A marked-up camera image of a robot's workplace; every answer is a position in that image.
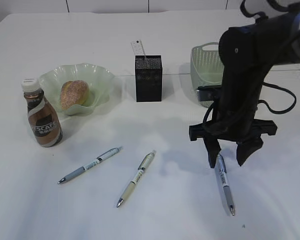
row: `white pen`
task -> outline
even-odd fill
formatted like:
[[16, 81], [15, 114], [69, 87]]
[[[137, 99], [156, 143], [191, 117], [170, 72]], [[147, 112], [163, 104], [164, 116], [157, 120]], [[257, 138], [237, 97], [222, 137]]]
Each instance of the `white pen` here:
[[216, 157], [216, 162], [217, 162], [217, 166], [218, 166], [218, 170], [219, 170], [219, 174], [220, 174], [220, 178], [221, 178], [221, 183], [222, 183], [222, 188], [223, 188], [223, 192], [225, 195], [226, 204], [228, 205], [228, 208], [229, 208], [232, 216], [234, 216], [236, 214], [235, 204], [234, 204], [234, 200], [232, 199], [232, 194], [231, 194], [231, 190], [229, 187], [225, 161], [220, 153]]
[[93, 162], [86, 164], [82, 167], [79, 167], [77, 170], [69, 173], [67, 176], [65, 176], [60, 181], [58, 181], [58, 184], [64, 184], [64, 183], [70, 181], [71, 179], [74, 179], [75, 177], [83, 174], [85, 171], [91, 169], [95, 165], [97, 165], [97, 164], [103, 162], [104, 160], [112, 157], [113, 155], [117, 154], [118, 152], [120, 152], [121, 149], [122, 149], [122, 146], [115, 147], [115, 148], [110, 149], [109, 151], [106, 151], [104, 154], [98, 156]]
[[134, 176], [134, 178], [131, 180], [131, 182], [129, 182], [129, 185], [125, 188], [123, 194], [121, 195], [116, 207], [120, 207], [120, 205], [122, 203], [124, 203], [124, 201], [126, 201], [128, 199], [128, 197], [130, 196], [130, 194], [134, 191], [136, 184], [138, 183], [138, 181], [140, 180], [141, 176], [144, 174], [144, 172], [146, 171], [146, 169], [149, 167], [150, 163], [152, 162], [152, 160], [154, 159], [156, 155], [156, 151], [153, 150], [152, 152], [150, 152], [149, 154], [147, 154], [143, 161], [141, 162], [140, 166], [138, 167], [138, 171], [136, 172], [136, 175]]

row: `nescafe bottle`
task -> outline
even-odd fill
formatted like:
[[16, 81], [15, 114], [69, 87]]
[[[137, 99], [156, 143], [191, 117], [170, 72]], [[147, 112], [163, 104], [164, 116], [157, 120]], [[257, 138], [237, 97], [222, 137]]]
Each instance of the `nescafe bottle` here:
[[28, 120], [37, 142], [42, 147], [52, 147], [63, 137], [55, 109], [45, 98], [37, 79], [25, 79], [21, 86], [28, 104]]

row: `green plastic basket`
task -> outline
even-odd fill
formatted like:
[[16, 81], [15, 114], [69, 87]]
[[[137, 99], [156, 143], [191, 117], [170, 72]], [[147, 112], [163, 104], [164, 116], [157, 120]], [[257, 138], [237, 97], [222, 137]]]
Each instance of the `green plastic basket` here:
[[[221, 85], [224, 65], [219, 57], [218, 45], [217, 42], [209, 42], [191, 50], [190, 75], [195, 94], [200, 86]], [[216, 50], [210, 50], [207, 46], [215, 46]], [[200, 101], [206, 108], [211, 103], [212, 101]]]

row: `green glass bowl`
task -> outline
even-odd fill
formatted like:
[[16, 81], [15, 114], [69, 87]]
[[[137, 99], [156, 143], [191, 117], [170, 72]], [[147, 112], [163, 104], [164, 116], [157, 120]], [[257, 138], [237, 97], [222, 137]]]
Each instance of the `green glass bowl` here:
[[[62, 65], [41, 75], [38, 80], [46, 99], [57, 112], [66, 115], [90, 114], [95, 107], [105, 102], [113, 90], [115, 76], [102, 66], [89, 63]], [[63, 111], [60, 104], [60, 93], [64, 83], [82, 80], [89, 85], [88, 99], [82, 105], [72, 105]]]

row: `bun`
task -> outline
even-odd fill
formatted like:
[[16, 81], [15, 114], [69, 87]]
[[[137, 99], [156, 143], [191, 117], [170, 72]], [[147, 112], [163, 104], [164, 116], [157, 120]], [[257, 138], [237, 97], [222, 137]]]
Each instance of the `bun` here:
[[66, 110], [75, 104], [82, 105], [88, 99], [88, 96], [89, 86], [85, 81], [67, 81], [61, 88], [61, 108]]

